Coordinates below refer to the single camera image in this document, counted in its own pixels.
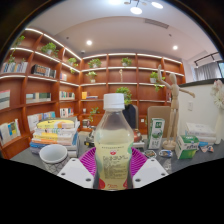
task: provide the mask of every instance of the wall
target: wall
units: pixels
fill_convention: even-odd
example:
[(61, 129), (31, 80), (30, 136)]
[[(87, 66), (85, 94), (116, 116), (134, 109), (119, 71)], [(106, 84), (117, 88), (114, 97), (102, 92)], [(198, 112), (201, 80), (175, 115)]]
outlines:
[[(195, 93), (195, 98), (187, 93), (179, 93), (179, 124), (178, 134), (184, 134), (186, 122), (208, 124), (215, 128), (218, 108), (210, 95), (213, 84), (184, 87), (183, 89)], [(188, 110), (188, 102), (193, 102), (193, 110)], [(224, 139), (224, 128), (222, 130), (222, 139)]]

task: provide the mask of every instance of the bottle cap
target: bottle cap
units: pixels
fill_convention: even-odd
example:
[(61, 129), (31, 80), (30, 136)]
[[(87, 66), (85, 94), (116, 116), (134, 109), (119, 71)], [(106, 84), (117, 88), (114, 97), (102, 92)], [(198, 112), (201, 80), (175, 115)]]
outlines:
[(124, 109), (124, 94), (123, 93), (104, 94), (103, 109), (104, 110)]

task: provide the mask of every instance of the white box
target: white box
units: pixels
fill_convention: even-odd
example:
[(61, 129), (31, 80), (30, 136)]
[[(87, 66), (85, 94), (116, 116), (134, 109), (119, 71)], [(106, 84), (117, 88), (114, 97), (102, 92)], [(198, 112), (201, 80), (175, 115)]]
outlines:
[(150, 131), (148, 134), (148, 149), (160, 148), (163, 137), (165, 120), (162, 118), (152, 118), (150, 122)]

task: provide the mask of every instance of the statue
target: statue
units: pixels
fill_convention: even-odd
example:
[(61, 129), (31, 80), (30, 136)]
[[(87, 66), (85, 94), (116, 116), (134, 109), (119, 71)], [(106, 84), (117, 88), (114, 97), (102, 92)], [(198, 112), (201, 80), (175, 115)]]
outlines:
[(120, 75), (121, 75), (121, 82), (123, 82), (122, 69), (120, 69), (119, 73), (120, 73)]
[[(169, 121), (167, 139), (163, 142), (162, 147), (167, 150), (174, 150), (176, 147), (177, 125), (178, 125), (178, 119), (179, 119), (179, 101), (178, 101), (179, 91), (188, 93), (191, 96), (193, 96), (194, 98), (195, 98), (195, 94), (180, 88), (177, 85), (177, 79), (176, 79), (176, 75), (174, 73), (170, 73), (169, 78), (170, 78), (171, 82), (173, 83), (171, 86), (167, 82), (162, 80), (161, 65), (159, 65), (158, 81), (161, 84), (165, 85), (168, 89), (170, 89), (171, 94), (172, 94), (170, 121)], [(171, 135), (172, 130), (174, 130), (174, 136), (173, 136), (173, 140), (171, 141), (170, 135)]]

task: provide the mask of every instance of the small bottle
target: small bottle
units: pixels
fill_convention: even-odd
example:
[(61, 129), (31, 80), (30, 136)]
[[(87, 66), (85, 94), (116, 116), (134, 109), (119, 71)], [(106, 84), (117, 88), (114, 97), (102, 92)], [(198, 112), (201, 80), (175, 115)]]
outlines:
[(105, 94), (104, 110), (94, 136), (99, 189), (127, 189), (134, 133), (122, 113), (124, 94)]

